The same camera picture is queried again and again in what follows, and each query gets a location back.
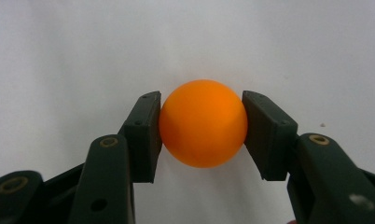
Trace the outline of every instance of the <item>white surface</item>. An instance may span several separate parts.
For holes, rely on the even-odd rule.
[[[269,96],[375,173],[375,1],[0,1],[0,176],[60,174],[140,95],[197,78]],[[164,148],[135,206],[139,224],[293,219],[244,147],[204,170]]]

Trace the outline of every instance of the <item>orange sphere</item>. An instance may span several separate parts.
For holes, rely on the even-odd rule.
[[[240,149],[248,128],[240,98],[213,80],[188,82],[165,101],[160,136],[171,154],[194,167],[214,167]]]

